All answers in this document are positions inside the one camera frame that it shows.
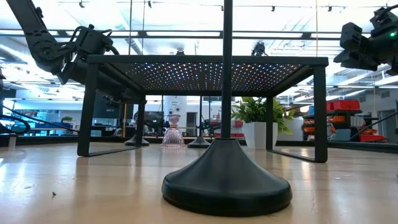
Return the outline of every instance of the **shelf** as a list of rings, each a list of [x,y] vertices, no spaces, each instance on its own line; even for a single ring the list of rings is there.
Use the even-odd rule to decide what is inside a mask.
[[[361,110],[334,110],[334,111],[327,111],[326,115],[332,115],[332,114],[358,114],[358,113],[362,113]],[[308,119],[308,118],[314,118],[314,114],[309,114],[309,115],[305,115],[303,116],[304,119]]]

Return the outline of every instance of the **small black base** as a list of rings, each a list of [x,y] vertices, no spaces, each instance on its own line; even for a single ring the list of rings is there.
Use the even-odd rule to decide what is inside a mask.
[[[124,142],[125,146],[135,146],[136,145],[136,136],[133,136],[131,139]],[[144,137],[142,137],[141,146],[149,146],[149,142],[147,142]]]
[[[289,183],[258,166],[235,139],[215,139],[196,161],[167,174],[162,193],[184,210],[229,217],[278,212],[292,199]]]
[[[206,149],[210,146],[210,143],[206,141],[202,136],[197,137],[190,144],[187,144],[187,147],[195,148],[195,149]]]

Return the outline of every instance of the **white planter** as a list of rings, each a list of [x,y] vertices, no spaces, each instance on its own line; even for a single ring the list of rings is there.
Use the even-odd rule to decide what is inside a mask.
[[[246,144],[251,149],[266,149],[267,138],[266,130],[267,123],[265,122],[251,122],[244,123],[243,134],[246,140]],[[278,137],[278,123],[272,124],[272,145],[275,147],[276,140]]]

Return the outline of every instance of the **perforated metal tabletop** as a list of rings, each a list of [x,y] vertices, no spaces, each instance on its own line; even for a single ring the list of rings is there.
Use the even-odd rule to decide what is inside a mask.
[[[90,55],[123,74],[145,95],[221,95],[222,56]],[[233,57],[234,96],[277,95],[313,75],[313,66],[327,66],[327,58]]]

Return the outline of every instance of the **ceiling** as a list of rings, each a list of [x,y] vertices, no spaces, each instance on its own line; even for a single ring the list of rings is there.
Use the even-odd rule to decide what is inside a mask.
[[[47,29],[59,42],[69,41],[76,27],[93,24],[95,29],[114,31],[114,46],[120,54],[168,55],[182,49],[187,55],[222,55],[223,1],[164,0],[149,4],[149,1],[137,0],[90,0],[83,1],[83,7],[80,0],[33,2],[41,7]],[[356,91],[363,94],[367,87],[375,84],[393,85],[396,79],[384,73],[386,66],[380,67],[378,72],[367,72],[343,69],[331,60],[342,51],[338,41],[342,25],[354,22],[363,32],[370,32],[373,27],[369,19],[373,11],[397,3],[397,0],[235,0],[233,29],[234,37],[239,39],[233,40],[233,55],[250,55],[256,43],[263,42],[266,53],[272,56],[329,57],[330,66],[326,70],[329,96],[346,96]],[[289,40],[301,32],[309,32],[312,38]],[[321,32],[319,40],[315,39],[316,32]],[[140,38],[142,33],[157,37]],[[21,34],[21,27],[7,2],[0,0],[0,66],[9,88],[29,90],[37,95],[42,93],[42,97],[48,98],[81,99],[84,86],[74,82],[60,86],[55,76],[37,68]],[[311,101],[311,85],[312,78],[308,78],[280,98],[282,101]],[[337,88],[343,85],[365,87]]]

